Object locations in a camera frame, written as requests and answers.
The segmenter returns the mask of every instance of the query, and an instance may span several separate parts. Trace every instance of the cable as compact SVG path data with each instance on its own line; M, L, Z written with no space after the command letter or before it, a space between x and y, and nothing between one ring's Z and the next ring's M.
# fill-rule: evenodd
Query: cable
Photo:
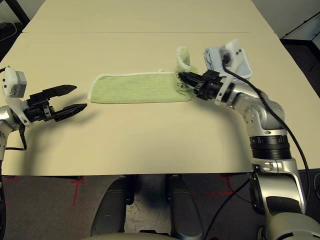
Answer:
M243 81L244 83L248 84L259 96L259 98L261 99L263 105L265 106L265 108L268 110L268 112L283 126L283 128L285 130L288 131L288 133L290 134L294 144L296 145L296 148L298 149L300 155L301 155L301 158L302 158L302 161L303 161L303 164L304 164L304 167L305 167L305 173L306 173L306 177L307 177L307 192L306 192L306 202L308 203L309 201L309 198L310 198L310 193L311 193L311 176L310 176L310 170L309 170L309 166L308 166L308 163L307 163L307 160L306 160L306 157L305 157L305 154L304 152L302 151L299 143L298 143L298 140L296 139L295 135L293 134L293 132L290 130L290 128L288 127L288 125L271 109L271 107L268 105L268 103L266 102L264 96L262 95L261 91L256 88L251 82L249 82L247 79L235 74L234 72L232 71L229 71L227 68L225 68L225 66L223 66L223 69L226 73L234 76L235 78Z
M320 199L320 184L319 186L316 186L316 180L318 176L320 176L320 172L318 172L313 178L313 187L314 187L316 196Z
M20 133L20 138L21 138L21 141L22 141L22 144L23 144L23 148L19 148L19 147L6 147L5 150L18 150L18 151L24 151L24 150L27 150L27 141L26 141L26 138L25 138L25 130L26 130L26 126L21 123L19 125L19 133Z
M231 195L229 195L227 197L226 200L224 200L224 202L222 203L222 205L219 207L218 211L216 211L215 215L213 216L209 226L208 226L208 229L206 230L206 233L204 235L204 240L208 240L208 235L209 235L209 232L212 228L212 226L214 225L215 223L215 220L217 219L219 213L221 212L221 210L224 208L224 206L227 204L227 202L234 196L237 194L237 192L239 192L241 189L243 189L247 184L249 183L249 179L247 179L240 187L238 187L233 193L231 193Z
M314 63L312 64L312 67L311 67L310 70L309 70L309 72L312 71L312 69L314 68L314 66L316 65L317 62L318 62L318 59L316 59L316 60L314 61Z
M314 37L311 39L311 41L313 41L319 34L320 34L320 31L318 31L318 32L314 35Z
M6 36L4 39L1 39L0 42L2 42L3 40L6 40L6 39L8 39L8 38L11 38L13 35L15 35L15 34L17 33L17 27L16 27L16 25L15 25L13 22L9 22L9 23L14 26L14 28L15 28L14 33L11 34L10 36Z
M227 177L226 183L228 184L228 187L229 187L229 189L231 190L231 192L234 192L234 190L232 189L232 187L231 187L231 185L230 185L229 177ZM244 199L242 196L239 196L238 194L235 194L235 195L236 195L239 199L241 199L241 200L243 200L243 201L245 201L245 202L247 202L247 203L249 203L249 204L252 204L251 201L249 201L249 200L247 200L247 199Z

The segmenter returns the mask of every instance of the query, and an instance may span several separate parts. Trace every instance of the beige table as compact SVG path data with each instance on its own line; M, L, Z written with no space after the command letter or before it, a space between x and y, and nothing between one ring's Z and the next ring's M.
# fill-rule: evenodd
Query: beige table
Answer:
M46 0L25 33L273 33L250 0Z
M309 166L319 168L319 98L274 34L253 33L24 33L0 63L24 71L25 96L62 84L77 85L52 98L56 110L87 102L102 73L174 71L176 47L187 46L203 73L203 52L239 38L252 82L279 102ZM0 94L0 104L4 105ZM5 175L226 173L251 170L243 119L212 101L97 104L62 122L27 129L26 152L6 151ZM17 132L8 146L20 146ZM303 168L291 142L292 155Z

